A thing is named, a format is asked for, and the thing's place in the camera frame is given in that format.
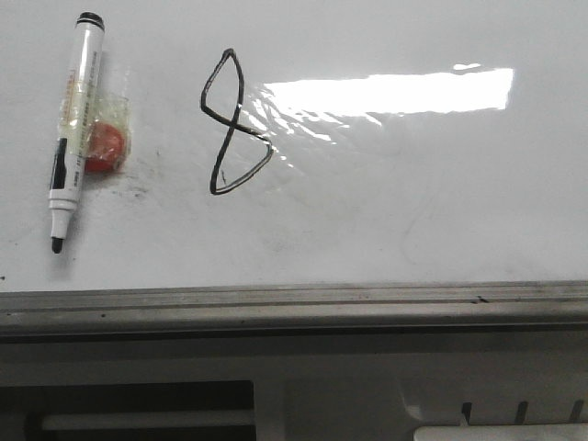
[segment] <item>white surface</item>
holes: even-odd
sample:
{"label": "white surface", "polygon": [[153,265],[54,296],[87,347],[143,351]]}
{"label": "white surface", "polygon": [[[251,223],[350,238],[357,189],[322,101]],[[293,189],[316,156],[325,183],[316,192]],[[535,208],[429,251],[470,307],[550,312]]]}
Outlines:
{"label": "white surface", "polygon": [[[105,20],[103,86],[130,99],[132,154],[119,175],[85,181],[53,255],[47,187],[85,10]],[[588,278],[587,13],[572,1],[2,0],[0,289]],[[260,121],[279,153],[213,197],[224,128],[198,100],[227,47],[245,109],[281,112]],[[475,85],[496,72],[512,73],[505,101],[503,82]],[[359,80],[341,83],[351,101],[301,82],[344,79]],[[268,95],[283,84],[322,98]]]}
{"label": "white surface", "polygon": [[422,427],[414,441],[584,441],[587,424]]}

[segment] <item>whiteboard marker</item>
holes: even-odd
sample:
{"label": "whiteboard marker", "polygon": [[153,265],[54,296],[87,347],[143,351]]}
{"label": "whiteboard marker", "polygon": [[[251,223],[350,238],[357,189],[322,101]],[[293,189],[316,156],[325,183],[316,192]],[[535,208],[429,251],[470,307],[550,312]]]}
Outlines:
{"label": "whiteboard marker", "polygon": [[67,227],[80,200],[87,135],[91,128],[91,111],[103,39],[102,18],[91,12],[84,12],[75,24],[72,58],[62,101],[57,151],[49,191],[51,248],[54,253],[62,250]]}

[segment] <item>marker body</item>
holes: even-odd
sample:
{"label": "marker body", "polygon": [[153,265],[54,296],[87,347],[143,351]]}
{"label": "marker body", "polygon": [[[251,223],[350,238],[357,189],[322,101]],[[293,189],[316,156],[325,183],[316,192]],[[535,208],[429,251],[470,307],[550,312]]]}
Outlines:
{"label": "marker body", "polygon": [[102,19],[91,13],[83,13],[75,26],[49,192],[51,237],[54,242],[55,239],[65,239],[81,196],[103,39]]}

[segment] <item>metal ledge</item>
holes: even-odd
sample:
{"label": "metal ledge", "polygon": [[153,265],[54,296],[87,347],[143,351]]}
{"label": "metal ledge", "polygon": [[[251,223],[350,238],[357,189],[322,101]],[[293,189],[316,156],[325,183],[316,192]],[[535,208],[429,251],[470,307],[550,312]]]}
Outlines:
{"label": "metal ledge", "polygon": [[588,323],[588,281],[0,294],[0,335]]}

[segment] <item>plastic wrapper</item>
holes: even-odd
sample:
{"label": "plastic wrapper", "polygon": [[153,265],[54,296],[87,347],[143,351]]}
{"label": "plastic wrapper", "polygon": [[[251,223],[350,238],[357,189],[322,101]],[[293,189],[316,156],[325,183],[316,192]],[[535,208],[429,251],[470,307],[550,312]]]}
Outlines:
{"label": "plastic wrapper", "polygon": [[114,94],[96,97],[86,172],[114,171],[124,163],[130,153],[129,114],[127,98]]}

